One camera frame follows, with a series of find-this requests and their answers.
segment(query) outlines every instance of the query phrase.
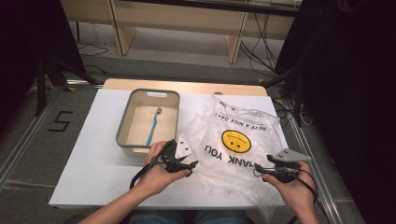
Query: smiley face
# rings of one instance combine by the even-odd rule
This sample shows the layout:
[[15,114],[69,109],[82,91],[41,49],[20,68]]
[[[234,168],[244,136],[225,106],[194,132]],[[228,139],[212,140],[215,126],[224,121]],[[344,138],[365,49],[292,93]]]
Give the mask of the smiley face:
[[221,135],[225,147],[231,151],[244,153],[250,150],[251,142],[246,135],[238,131],[227,130]]

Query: hand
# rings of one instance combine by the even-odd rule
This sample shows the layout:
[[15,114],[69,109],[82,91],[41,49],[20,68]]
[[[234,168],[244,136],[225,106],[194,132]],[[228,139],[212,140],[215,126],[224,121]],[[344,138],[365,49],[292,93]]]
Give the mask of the hand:
[[[149,164],[151,159],[161,151],[165,144],[166,141],[153,144],[145,158],[144,165]],[[147,190],[149,195],[158,194],[174,181],[179,180],[190,173],[190,170],[168,173],[163,169],[163,167],[161,167],[161,165],[157,164],[154,165],[143,178],[139,179],[135,188]]]
[[[300,165],[300,170],[310,173],[310,168],[305,162],[299,161],[298,164]],[[299,177],[312,189],[315,189],[314,180],[309,174],[300,172]],[[300,181],[293,180],[289,183],[282,183],[272,175],[263,175],[262,179],[279,191],[286,206],[296,214],[301,223],[318,223],[314,211],[314,195]]]

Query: wooden cabinet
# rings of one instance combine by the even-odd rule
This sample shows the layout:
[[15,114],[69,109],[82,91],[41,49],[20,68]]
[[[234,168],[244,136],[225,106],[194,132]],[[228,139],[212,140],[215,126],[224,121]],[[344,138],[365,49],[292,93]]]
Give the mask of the wooden cabinet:
[[[110,24],[120,55],[126,55],[136,27],[225,35],[229,61],[236,62],[242,36],[259,37],[253,13],[118,0],[61,0],[70,21]],[[257,18],[263,27],[262,14]],[[270,16],[267,37],[286,38],[293,18]]]

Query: toothbrush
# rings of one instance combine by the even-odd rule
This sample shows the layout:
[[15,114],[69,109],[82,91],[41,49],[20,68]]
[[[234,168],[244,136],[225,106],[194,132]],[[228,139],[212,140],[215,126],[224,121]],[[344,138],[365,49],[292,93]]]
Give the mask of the toothbrush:
[[162,111],[163,110],[160,107],[158,107],[157,111],[155,112],[154,120],[152,121],[152,127],[148,135],[148,141],[146,142],[146,146],[149,146],[149,144],[151,143],[152,134],[154,133],[155,126],[157,125],[157,115],[161,114]]

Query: white plastic bag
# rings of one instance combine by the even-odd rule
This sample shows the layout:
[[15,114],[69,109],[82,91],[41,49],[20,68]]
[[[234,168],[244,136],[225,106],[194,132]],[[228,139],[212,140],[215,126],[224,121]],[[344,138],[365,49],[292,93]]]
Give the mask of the white plastic bag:
[[268,221],[275,211],[273,205],[280,204],[280,197],[253,170],[254,163],[274,166],[266,155],[275,155],[282,149],[277,125],[277,117],[228,105],[212,95],[182,134],[192,153],[186,162],[199,161],[195,175],[213,186],[238,191],[258,206]]

